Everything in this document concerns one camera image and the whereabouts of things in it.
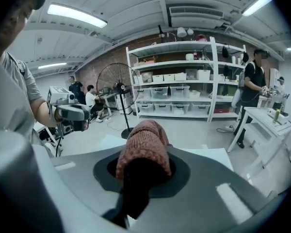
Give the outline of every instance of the white ceiling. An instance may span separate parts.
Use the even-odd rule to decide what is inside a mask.
[[[214,25],[226,22],[231,28],[226,34],[242,34],[262,47],[284,51],[291,46],[291,30],[277,10],[274,2],[267,4],[250,17],[241,12],[256,0],[46,0],[35,11],[30,21],[13,45],[8,49],[16,58],[28,63],[36,77],[75,71],[100,52],[118,46],[132,37],[172,30],[168,25],[168,7],[171,5],[195,5],[222,11],[224,18],[178,18],[172,24],[188,27],[196,23],[196,29],[214,30]],[[51,3],[68,5],[91,13],[108,25],[103,29],[66,17],[48,15]],[[68,62],[64,68],[38,66]]]

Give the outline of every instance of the black shorts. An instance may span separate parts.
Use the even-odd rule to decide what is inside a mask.
[[[91,108],[91,114],[96,112],[96,111],[101,111],[103,109],[103,103],[96,103],[94,106]]]

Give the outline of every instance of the brown wall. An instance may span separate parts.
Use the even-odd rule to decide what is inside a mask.
[[[243,44],[245,44],[247,53],[249,55],[249,60],[250,61],[253,60],[253,51],[255,49],[254,46],[252,46],[248,43],[242,42],[238,39],[228,37],[228,36],[225,36],[222,34],[217,34],[217,33],[210,33],[210,34],[203,33],[203,34],[206,37],[209,37],[209,36],[215,37],[215,41],[219,42],[219,43],[230,44],[230,45],[240,47],[240,48],[242,48]],[[165,38],[164,42],[167,42],[167,41],[174,41],[174,38],[173,37],[169,37],[168,39]],[[95,60],[93,60],[92,62],[90,62],[86,66],[84,66],[82,69],[80,69],[76,73],[76,78],[78,81],[80,81],[84,85],[84,91],[86,91],[86,87],[89,84],[94,85],[94,87],[96,88],[98,75],[100,74],[100,72],[102,71],[102,69],[104,67],[108,66],[109,64],[119,63],[119,62],[127,64],[126,47],[128,47],[129,50],[133,50],[133,49],[149,46],[154,42],[156,42],[156,43],[161,42],[161,40],[158,38],[157,34],[143,37],[143,38],[140,38],[137,40],[133,40],[125,45],[122,45],[122,46],[96,58]],[[158,62],[165,61],[165,60],[185,60],[185,54],[181,53],[181,54],[172,54],[172,55],[170,55],[170,54],[159,55]],[[135,63],[135,62],[136,62],[136,57],[130,55],[131,65],[133,66],[133,63]],[[267,60],[263,61],[262,66],[263,66],[265,76],[266,76],[266,83],[268,83],[269,69],[270,68],[278,69],[278,61],[276,59],[270,57]]]

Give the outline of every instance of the seated person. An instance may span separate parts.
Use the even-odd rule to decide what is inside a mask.
[[[102,118],[108,114],[104,113],[103,103],[98,103],[95,100],[99,100],[99,96],[95,94],[94,86],[87,86],[87,93],[85,95],[86,105],[91,108],[91,114],[98,111],[96,122],[102,122]]]

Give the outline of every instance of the white shirt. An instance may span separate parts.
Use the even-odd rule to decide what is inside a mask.
[[[95,98],[97,96],[93,95],[90,92],[87,92],[85,95],[85,101],[87,106],[94,106],[96,104]]]

